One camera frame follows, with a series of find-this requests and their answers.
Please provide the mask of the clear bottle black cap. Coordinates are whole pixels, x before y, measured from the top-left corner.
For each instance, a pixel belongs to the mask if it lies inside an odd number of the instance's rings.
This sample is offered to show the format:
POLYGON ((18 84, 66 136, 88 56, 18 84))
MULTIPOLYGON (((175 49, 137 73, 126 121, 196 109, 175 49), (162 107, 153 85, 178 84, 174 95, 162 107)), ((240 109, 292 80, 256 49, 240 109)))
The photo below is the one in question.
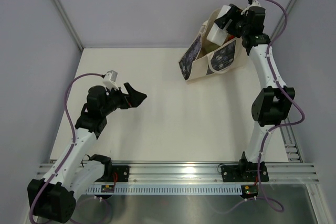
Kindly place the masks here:
POLYGON ((228 32, 223 29, 219 28, 217 24, 215 24, 215 20, 224 16, 230 9, 230 6, 223 5, 221 9, 216 9, 210 16, 208 20, 208 32, 206 39, 218 46, 221 46, 226 41, 228 36, 228 32))

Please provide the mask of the green bottle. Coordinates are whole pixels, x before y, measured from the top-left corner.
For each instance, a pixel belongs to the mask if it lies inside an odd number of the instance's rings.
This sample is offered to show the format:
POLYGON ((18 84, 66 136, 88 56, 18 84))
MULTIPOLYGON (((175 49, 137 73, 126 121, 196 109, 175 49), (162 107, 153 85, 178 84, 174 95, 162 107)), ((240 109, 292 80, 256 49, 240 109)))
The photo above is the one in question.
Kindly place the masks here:
POLYGON ((211 51, 215 51, 219 47, 220 47, 219 45, 211 43, 211 44, 208 45, 207 49, 208 49, 209 52, 211 52, 211 51))

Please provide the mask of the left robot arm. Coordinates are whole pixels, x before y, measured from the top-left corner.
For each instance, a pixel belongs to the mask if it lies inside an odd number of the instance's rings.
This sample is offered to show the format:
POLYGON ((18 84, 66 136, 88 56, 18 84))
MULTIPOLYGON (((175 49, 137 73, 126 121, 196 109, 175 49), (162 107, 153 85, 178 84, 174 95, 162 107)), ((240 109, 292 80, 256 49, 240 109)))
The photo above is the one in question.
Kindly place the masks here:
POLYGON ((108 181, 113 174, 111 159, 94 155, 80 171, 77 168, 107 124, 107 116, 117 109, 138 107, 147 95, 125 83, 121 89, 94 86, 89 89, 87 102, 74 125, 72 138, 52 168, 41 178, 28 184, 29 219, 42 217, 66 223, 70 220, 77 200, 96 180, 108 181))

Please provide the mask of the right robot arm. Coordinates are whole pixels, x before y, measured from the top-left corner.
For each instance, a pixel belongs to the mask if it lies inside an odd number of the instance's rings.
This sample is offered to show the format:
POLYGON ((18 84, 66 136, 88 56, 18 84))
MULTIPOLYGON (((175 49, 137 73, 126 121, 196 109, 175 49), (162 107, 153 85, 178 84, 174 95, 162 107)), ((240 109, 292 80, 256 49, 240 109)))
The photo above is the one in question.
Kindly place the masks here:
POLYGON ((224 182, 267 182, 266 150, 273 130, 288 116, 295 97, 294 88, 282 80, 272 56, 270 38, 264 33, 266 10, 251 4, 245 10, 230 4, 220 10, 214 25, 242 39, 260 83, 260 93, 251 106, 255 121, 247 149, 236 165, 221 165, 224 182))

